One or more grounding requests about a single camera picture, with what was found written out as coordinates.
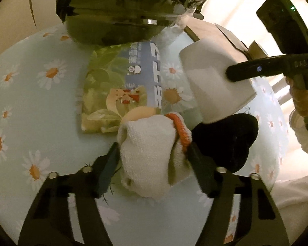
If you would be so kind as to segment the white sleeve right forearm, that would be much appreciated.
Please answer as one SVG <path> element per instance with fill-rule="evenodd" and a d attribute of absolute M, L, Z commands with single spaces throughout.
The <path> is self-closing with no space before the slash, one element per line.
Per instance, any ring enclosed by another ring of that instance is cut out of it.
<path fill-rule="evenodd" d="M 292 153 L 291 167 L 283 169 L 271 191 L 282 217 L 289 243 L 293 244 L 308 228 L 308 130 L 304 118 L 294 110 L 289 116 L 300 149 Z"/>

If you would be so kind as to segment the person right hand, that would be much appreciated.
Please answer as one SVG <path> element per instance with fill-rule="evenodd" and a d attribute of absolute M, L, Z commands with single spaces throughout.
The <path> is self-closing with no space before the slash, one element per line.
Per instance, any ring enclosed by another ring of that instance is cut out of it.
<path fill-rule="evenodd" d="M 289 86 L 289 92 L 296 111 L 300 116 L 308 117 L 308 91 L 306 89 L 298 89 L 294 81 L 289 77 L 286 77 L 286 83 Z"/>

